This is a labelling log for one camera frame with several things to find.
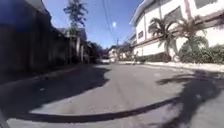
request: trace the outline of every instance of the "shrub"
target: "shrub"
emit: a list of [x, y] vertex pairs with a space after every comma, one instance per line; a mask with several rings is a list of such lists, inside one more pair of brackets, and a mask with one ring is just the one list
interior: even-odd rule
[[[133, 61], [134, 58], [124, 58], [120, 61]], [[137, 61], [144, 63], [144, 62], [169, 62], [171, 61], [171, 57], [167, 55], [166, 53], [158, 53], [154, 55], [148, 55], [148, 56], [139, 56], [137, 57]]]
[[199, 51], [181, 51], [180, 61], [185, 63], [224, 64], [224, 46], [216, 46]]

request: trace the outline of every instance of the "palm tree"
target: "palm tree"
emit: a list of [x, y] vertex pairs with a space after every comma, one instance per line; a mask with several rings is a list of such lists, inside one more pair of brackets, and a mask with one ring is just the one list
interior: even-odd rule
[[179, 36], [187, 38], [187, 41], [183, 45], [187, 50], [195, 51], [199, 50], [200, 46], [208, 47], [207, 39], [203, 36], [197, 36], [199, 30], [205, 34], [204, 23], [199, 21], [201, 21], [201, 18], [197, 16], [190, 20], [181, 19], [180, 22], [178, 22], [178, 28], [180, 29]]
[[170, 48], [174, 50], [175, 53], [177, 53], [177, 48], [176, 48], [176, 41], [175, 41], [175, 36], [173, 33], [170, 31], [170, 27], [175, 24], [174, 21], [167, 22], [165, 18], [163, 19], [158, 19], [158, 18], [153, 18], [151, 20], [151, 26], [150, 30], [153, 32], [152, 35], [153, 37], [160, 37], [160, 43], [159, 47], [164, 44], [164, 49], [165, 52], [170, 55]]
[[64, 12], [69, 14], [71, 20], [71, 26], [77, 28], [79, 25], [85, 27], [86, 18], [84, 17], [88, 11], [85, 8], [85, 4], [81, 3], [81, 0], [69, 0], [68, 6], [64, 8]]

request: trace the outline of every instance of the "building facade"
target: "building facade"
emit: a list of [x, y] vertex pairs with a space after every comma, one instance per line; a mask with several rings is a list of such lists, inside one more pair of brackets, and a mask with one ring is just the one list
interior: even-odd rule
[[[224, 44], [224, 1], [223, 0], [144, 0], [136, 9], [131, 24], [136, 29], [137, 43], [133, 44], [134, 53], [146, 56], [164, 52], [164, 47], [158, 47], [159, 40], [152, 36], [149, 29], [153, 18], [168, 17], [168, 20], [201, 16], [205, 23], [205, 31], [198, 35], [205, 36], [209, 46]], [[177, 39], [177, 48], [181, 48], [185, 38]]]

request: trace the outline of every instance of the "sky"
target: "sky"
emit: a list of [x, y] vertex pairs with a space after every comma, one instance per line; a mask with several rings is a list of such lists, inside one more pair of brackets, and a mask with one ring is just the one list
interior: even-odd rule
[[[86, 33], [89, 41], [96, 42], [104, 48], [122, 43], [133, 32], [130, 25], [132, 15], [142, 0], [104, 0], [108, 10], [108, 20], [105, 15], [103, 0], [82, 0], [86, 3]], [[52, 16], [52, 24], [57, 28], [67, 28], [70, 25], [68, 15], [63, 9], [68, 0], [43, 0]]]

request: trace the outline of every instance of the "road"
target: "road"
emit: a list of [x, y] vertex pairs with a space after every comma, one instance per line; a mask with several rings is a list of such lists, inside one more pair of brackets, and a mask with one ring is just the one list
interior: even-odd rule
[[218, 73], [130, 65], [83, 66], [16, 92], [11, 128], [223, 128]]

